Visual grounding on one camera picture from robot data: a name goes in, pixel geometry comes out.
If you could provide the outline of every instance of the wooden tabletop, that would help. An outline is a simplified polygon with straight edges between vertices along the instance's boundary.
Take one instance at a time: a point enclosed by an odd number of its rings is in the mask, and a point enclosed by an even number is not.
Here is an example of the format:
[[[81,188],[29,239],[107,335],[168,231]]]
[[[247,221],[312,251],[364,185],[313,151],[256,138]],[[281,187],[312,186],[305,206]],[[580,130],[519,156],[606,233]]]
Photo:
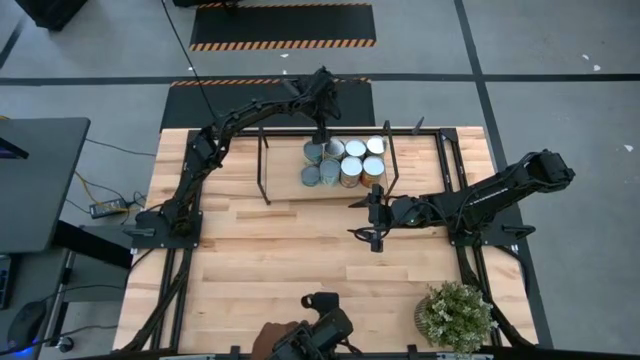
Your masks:
[[[162,133],[149,206],[173,194],[187,132]],[[461,127],[458,135],[469,183],[491,176],[483,129]],[[300,144],[300,151],[306,141],[268,140],[271,147]],[[394,143],[400,173],[394,194],[444,190],[433,137],[394,136]],[[447,152],[453,169],[450,146]],[[249,353],[266,322],[315,321],[317,314],[303,309],[300,298],[316,291],[340,294],[355,329],[351,343],[365,352],[404,352],[407,344],[417,344],[420,351],[440,350],[420,336],[412,318],[427,285],[460,280],[445,229],[396,229],[386,238],[384,253],[371,253],[368,244],[346,231],[368,226],[366,209],[347,208],[353,199],[282,200],[267,206],[256,185],[256,166],[257,139],[236,138],[224,168],[204,184],[203,234],[193,256],[180,353],[228,353],[232,345]],[[267,193],[277,182],[274,176],[267,179]],[[520,333],[535,342],[518,263],[496,249],[483,251],[495,301]],[[154,251],[131,274],[114,348],[130,341],[155,307],[165,254]],[[170,308],[163,345],[168,344],[172,315]]]

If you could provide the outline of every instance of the green plant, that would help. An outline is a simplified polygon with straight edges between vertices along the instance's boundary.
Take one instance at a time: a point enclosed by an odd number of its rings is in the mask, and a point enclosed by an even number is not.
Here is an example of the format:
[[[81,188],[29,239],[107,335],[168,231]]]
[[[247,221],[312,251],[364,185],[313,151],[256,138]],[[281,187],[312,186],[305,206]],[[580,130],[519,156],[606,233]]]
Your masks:
[[[431,345],[450,346],[456,353],[478,350],[488,332],[498,325],[491,320],[492,305],[468,285],[445,282],[440,289],[429,290],[414,313],[418,331]]]

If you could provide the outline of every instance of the tin can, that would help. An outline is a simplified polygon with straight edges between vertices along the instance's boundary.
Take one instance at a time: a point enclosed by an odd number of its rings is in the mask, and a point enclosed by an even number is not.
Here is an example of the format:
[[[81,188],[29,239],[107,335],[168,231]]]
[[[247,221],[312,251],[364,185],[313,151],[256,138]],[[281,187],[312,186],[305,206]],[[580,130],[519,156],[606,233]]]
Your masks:
[[[335,185],[340,178],[340,163],[336,159],[324,159],[320,163],[320,181],[326,185]]]
[[[331,139],[324,145],[324,159],[342,160],[344,157],[344,143],[338,139]]]
[[[362,185],[370,188],[373,184],[378,184],[384,173],[384,161],[379,156],[369,156],[362,164]]]
[[[384,155],[386,144],[382,136],[374,135],[367,140],[367,155],[380,156]]]
[[[340,164],[340,184],[346,188],[358,186],[362,175],[362,160],[355,156],[347,156]]]
[[[300,178],[305,186],[316,186],[320,182],[320,169],[317,166],[307,166],[300,172]]]
[[[364,154],[367,152],[367,145],[360,139],[347,141],[344,148],[347,156],[355,156],[360,160],[364,159]]]
[[[304,144],[304,157],[307,165],[320,165],[322,162],[322,144],[314,144],[311,141]]]

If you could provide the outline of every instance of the concrete floor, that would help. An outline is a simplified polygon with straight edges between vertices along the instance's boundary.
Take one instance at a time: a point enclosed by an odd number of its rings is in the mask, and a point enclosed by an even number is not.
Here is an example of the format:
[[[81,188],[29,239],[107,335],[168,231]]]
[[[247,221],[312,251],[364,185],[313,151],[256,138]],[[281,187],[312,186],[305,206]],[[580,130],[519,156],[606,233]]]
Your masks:
[[[168,3],[181,38],[188,41],[195,9]],[[374,48],[204,52],[191,57],[201,75],[309,73],[321,64],[336,73],[471,74],[454,0],[370,3],[378,36]],[[640,72],[638,1],[464,0],[464,6],[485,74]],[[20,17],[11,0],[0,0],[0,47]],[[289,56],[282,58],[283,53]],[[0,114],[86,116],[92,121],[90,138],[154,152],[168,84],[132,85],[125,80],[123,85],[72,85],[74,79],[190,75],[159,0],[91,0],[61,33],[27,21],[0,68],[0,83],[33,79],[44,86],[0,86]],[[69,85],[52,85],[50,79]],[[534,195],[520,206],[524,222],[538,228],[529,243],[554,346],[640,354],[640,316],[635,311],[640,302],[635,256],[640,225],[634,210],[640,203],[640,83],[487,86],[509,162],[549,148],[560,152],[577,173],[567,190]],[[379,124],[389,119],[397,126],[413,125],[425,116],[425,126],[487,125],[473,82],[375,81],[372,87]],[[150,157],[87,144],[78,171],[131,198],[136,190],[146,192],[152,166]],[[98,189],[95,195],[113,197]],[[68,198],[85,208],[90,203],[76,181]],[[65,206],[62,219],[94,223],[72,206]],[[65,329],[109,325],[118,313],[117,303],[79,304],[70,309]],[[79,334],[76,351],[61,356],[48,349],[42,358],[105,354],[114,333]]]

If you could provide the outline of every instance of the hand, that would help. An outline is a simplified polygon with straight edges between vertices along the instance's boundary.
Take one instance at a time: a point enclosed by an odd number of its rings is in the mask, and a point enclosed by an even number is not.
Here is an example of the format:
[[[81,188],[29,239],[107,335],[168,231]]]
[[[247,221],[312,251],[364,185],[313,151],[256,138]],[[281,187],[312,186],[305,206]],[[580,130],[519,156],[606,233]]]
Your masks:
[[[295,329],[299,323],[290,322],[286,325],[266,323],[253,343],[251,360],[265,360],[273,352],[273,345],[289,331]]]

